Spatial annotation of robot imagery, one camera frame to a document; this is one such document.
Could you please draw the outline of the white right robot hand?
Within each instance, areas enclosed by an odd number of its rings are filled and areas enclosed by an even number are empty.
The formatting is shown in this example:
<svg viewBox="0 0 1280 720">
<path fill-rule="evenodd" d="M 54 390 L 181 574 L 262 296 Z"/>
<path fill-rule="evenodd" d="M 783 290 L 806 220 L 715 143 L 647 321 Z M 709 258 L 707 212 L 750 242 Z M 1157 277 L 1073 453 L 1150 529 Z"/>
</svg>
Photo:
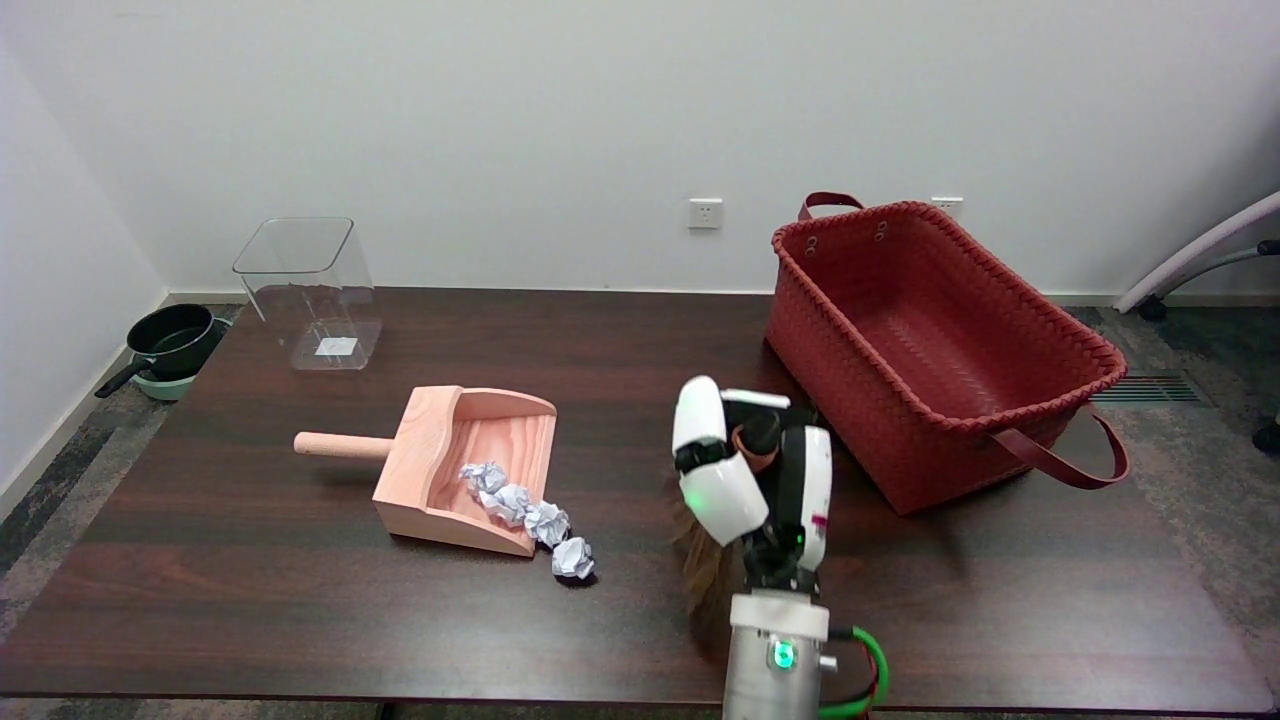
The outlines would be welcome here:
<svg viewBox="0 0 1280 720">
<path fill-rule="evenodd" d="M 718 546 L 745 543 L 750 587 L 817 589 L 833 480 L 829 432 L 782 395 L 696 375 L 675 405 L 672 459 L 685 506 Z"/>
</svg>

